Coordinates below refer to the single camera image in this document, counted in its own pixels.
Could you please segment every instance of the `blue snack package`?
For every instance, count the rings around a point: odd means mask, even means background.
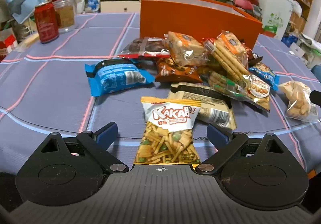
[[[261,78],[264,82],[266,82],[273,90],[278,90],[279,84],[279,76],[276,75],[271,68],[266,66],[265,64],[258,62],[252,67],[249,67],[248,70],[255,74],[257,77]]]
[[[103,60],[96,65],[85,64],[91,95],[100,96],[154,81],[150,73],[135,64],[135,60],[124,58]]]

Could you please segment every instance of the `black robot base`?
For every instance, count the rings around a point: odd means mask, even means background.
[[[306,223],[309,180],[272,133],[230,142],[191,165],[134,165],[101,148],[91,132],[50,134],[17,174],[24,203],[16,223]]]

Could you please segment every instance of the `clear plastic container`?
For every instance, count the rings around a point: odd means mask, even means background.
[[[77,27],[75,21],[75,0],[57,0],[53,2],[59,33],[71,31]]]

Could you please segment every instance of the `table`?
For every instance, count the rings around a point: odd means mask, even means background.
[[[0,171],[16,174],[51,132],[71,137],[110,121],[117,123],[119,137],[108,151],[131,167],[145,128],[140,97],[167,97],[170,84],[158,82],[90,96],[84,64],[112,57],[138,37],[139,14],[84,14],[77,21],[78,29],[49,44],[36,42],[25,52],[12,52],[0,63]],[[293,79],[321,91],[319,81],[282,42],[259,35],[254,52],[280,75],[280,83]],[[270,113],[232,100],[236,130],[256,138],[274,132],[309,172],[321,163],[321,125],[286,118],[287,104],[281,92],[271,93]],[[197,121],[193,130],[202,160],[215,151],[206,128]]]

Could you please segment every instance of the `orange box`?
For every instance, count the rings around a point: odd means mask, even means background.
[[[164,37],[168,31],[193,36],[199,42],[222,30],[253,48],[262,23],[244,11],[214,0],[142,0],[140,37]]]

